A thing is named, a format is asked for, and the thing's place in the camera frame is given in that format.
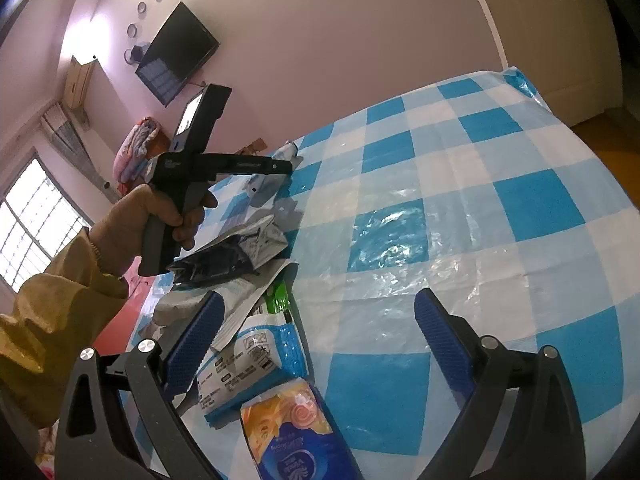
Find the television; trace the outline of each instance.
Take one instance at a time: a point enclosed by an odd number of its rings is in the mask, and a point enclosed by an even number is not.
[[[182,2],[146,50],[136,75],[166,107],[220,44]]]

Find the device screen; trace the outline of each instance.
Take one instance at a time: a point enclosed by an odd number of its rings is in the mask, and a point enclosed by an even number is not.
[[[196,114],[196,110],[198,109],[198,105],[202,100],[202,92],[195,97],[184,109],[184,114],[182,115],[182,119],[180,120],[180,126],[178,126],[178,131],[175,133],[176,135],[180,135],[184,130],[186,130],[189,126],[191,126],[191,121],[193,121],[193,116]]]

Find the silver screw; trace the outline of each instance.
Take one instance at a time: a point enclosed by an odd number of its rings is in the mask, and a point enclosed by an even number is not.
[[[88,361],[94,356],[94,354],[95,350],[93,348],[85,348],[80,352],[80,358],[82,359],[82,361]]]
[[[556,350],[553,346],[545,346],[542,353],[549,359],[555,359],[556,357],[558,357],[558,350]]]
[[[495,350],[496,348],[498,348],[498,340],[490,335],[484,336],[480,340],[480,344],[487,350]]]
[[[138,343],[138,350],[146,354],[151,352],[156,347],[156,342],[153,339],[144,339]]]

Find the blue and white checkered sheet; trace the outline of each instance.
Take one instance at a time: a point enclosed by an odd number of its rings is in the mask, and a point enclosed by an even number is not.
[[[415,479],[458,414],[414,319],[425,286],[479,334],[559,349],[597,472],[640,412],[640,216],[522,73],[420,88],[297,144],[262,209],[286,231],[312,375],[364,478]],[[196,246],[256,214],[244,180],[214,186]],[[238,421],[183,420],[228,478],[258,478]]]

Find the human hand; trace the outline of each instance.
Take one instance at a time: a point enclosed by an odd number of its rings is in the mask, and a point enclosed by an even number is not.
[[[207,191],[200,206],[180,215],[165,193],[138,186],[113,205],[108,215],[89,231],[89,240],[100,251],[102,272],[122,276],[142,252],[142,237],[149,215],[156,215],[174,227],[174,240],[186,250],[193,249],[194,236],[204,221],[204,208],[218,201]]]

